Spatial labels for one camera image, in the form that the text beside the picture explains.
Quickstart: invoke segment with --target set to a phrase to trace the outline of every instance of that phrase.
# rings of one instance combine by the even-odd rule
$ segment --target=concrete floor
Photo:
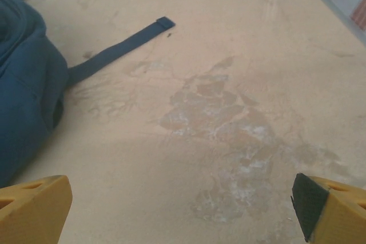
[[[177,26],[66,94],[17,179],[66,174],[60,244],[304,243],[296,173],[366,185],[366,50],[320,0],[29,0],[71,65]]]

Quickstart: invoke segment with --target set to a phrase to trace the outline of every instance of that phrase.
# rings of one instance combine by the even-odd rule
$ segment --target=backpack
[[[166,17],[86,62],[67,68],[42,16],[23,0],[0,0],[0,187],[57,127],[63,92],[175,24]]]

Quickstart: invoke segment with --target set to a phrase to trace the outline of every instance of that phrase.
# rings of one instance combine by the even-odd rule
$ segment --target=strap end
[[[156,20],[165,30],[169,30],[170,28],[174,27],[176,24],[171,21],[168,17],[161,17]]]

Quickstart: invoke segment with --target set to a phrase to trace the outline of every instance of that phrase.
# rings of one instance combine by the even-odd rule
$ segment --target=black rubber pad
[[[297,174],[292,187],[292,205],[304,233],[309,242],[313,230],[320,218],[329,192],[304,174]]]

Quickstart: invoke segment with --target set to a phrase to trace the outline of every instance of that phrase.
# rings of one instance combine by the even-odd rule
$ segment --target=yellow plastic object
[[[0,243],[56,244],[72,200],[64,175],[0,189]]]
[[[329,191],[311,243],[365,244],[366,191],[319,177],[310,177]]]

